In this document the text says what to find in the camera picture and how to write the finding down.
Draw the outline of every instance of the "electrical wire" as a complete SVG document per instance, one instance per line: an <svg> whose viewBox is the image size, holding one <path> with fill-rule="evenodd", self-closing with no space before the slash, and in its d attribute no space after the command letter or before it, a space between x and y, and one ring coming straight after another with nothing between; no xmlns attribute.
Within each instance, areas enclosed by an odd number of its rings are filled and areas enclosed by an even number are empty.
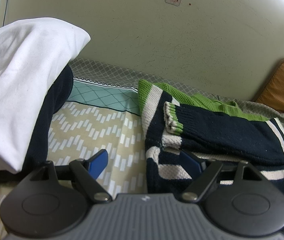
<svg viewBox="0 0 284 240"><path fill-rule="evenodd" d="M6 10L7 10L7 3L8 3L8 0L6 0L5 13L4 13L3 25L2 25L2 26L4 26L4 21L5 21L5 16L6 16Z"/></svg>

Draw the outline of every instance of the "bed sheet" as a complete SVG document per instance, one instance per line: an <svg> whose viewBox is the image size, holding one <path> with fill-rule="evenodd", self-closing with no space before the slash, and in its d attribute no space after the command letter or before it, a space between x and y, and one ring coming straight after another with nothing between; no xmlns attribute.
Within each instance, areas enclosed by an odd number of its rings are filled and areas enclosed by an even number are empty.
<svg viewBox="0 0 284 240"><path fill-rule="evenodd" d="M55 165L107 149L109 163L98 183L114 198L121 192L147 192L144 136L133 88L75 79L68 101L52 118L48 143L48 159ZM71 187L69 181L60 183ZM15 185L0 185L0 203ZM0 220L0 239L5 235Z"/></svg>

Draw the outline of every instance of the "green knit fabric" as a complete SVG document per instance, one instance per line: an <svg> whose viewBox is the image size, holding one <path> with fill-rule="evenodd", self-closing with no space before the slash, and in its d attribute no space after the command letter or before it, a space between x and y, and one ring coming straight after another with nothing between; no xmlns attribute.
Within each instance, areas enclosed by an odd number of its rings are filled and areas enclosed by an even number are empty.
<svg viewBox="0 0 284 240"><path fill-rule="evenodd" d="M179 91L178 89L166 83L155 83L154 85L164 90L165 92L169 93L181 104L198 106L213 112L223 112L225 114L228 114L229 116L242 117L249 121L269 120L268 118L261 115L243 113L241 109L238 107L237 103L234 101L228 101L223 103L218 100L212 100L206 98L205 96L199 93L196 93L195 95L192 96L188 96L187 94ZM138 94L139 94L139 104L140 104L141 113L143 112L143 108L151 88L152 88L151 83L149 83L146 80L139 80Z"/></svg>

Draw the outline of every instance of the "folded clothes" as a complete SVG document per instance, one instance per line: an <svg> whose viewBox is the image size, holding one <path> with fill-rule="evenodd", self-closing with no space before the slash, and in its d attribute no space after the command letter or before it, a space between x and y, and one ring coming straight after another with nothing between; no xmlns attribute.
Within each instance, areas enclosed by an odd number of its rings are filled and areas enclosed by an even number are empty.
<svg viewBox="0 0 284 240"><path fill-rule="evenodd" d="M234 164L251 161L284 193L284 129L278 119L248 121L181 104L152 84L139 88L138 93L149 193L179 194L191 183L179 165L181 149L202 159Z"/></svg>
<svg viewBox="0 0 284 240"><path fill-rule="evenodd" d="M53 18L0 28L0 170L21 171L45 95L89 41L81 28Z"/></svg>

